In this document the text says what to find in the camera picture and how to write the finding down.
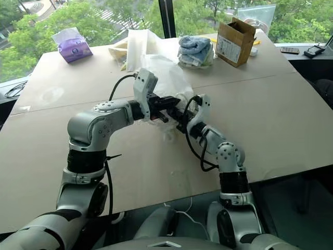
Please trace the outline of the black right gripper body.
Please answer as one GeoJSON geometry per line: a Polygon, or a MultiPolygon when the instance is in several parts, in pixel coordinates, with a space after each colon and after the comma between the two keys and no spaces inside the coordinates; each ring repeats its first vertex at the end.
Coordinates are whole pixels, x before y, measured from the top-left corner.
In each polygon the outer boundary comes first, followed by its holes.
{"type": "Polygon", "coordinates": [[[188,128],[188,125],[189,125],[189,122],[195,116],[195,113],[190,110],[188,110],[186,112],[178,110],[177,115],[178,115],[177,129],[183,134],[185,133],[185,129],[187,129],[187,133],[190,134],[190,128],[188,128]]]}

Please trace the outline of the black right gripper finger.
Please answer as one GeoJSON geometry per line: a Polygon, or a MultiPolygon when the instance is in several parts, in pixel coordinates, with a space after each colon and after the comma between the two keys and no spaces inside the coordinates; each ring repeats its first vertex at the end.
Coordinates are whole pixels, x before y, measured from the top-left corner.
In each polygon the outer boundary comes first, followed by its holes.
{"type": "Polygon", "coordinates": [[[168,115],[174,120],[182,120],[183,113],[178,108],[170,108],[168,109],[168,115]]]}

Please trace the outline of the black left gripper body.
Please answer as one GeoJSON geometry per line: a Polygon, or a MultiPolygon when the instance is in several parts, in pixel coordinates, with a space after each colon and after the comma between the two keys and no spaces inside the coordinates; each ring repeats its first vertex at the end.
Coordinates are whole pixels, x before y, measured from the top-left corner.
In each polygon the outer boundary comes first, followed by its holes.
{"type": "Polygon", "coordinates": [[[160,97],[158,95],[156,95],[156,94],[147,95],[147,102],[148,102],[148,106],[149,106],[151,121],[159,119],[159,116],[160,116],[160,110],[158,109],[159,101],[160,101],[160,97]]]}

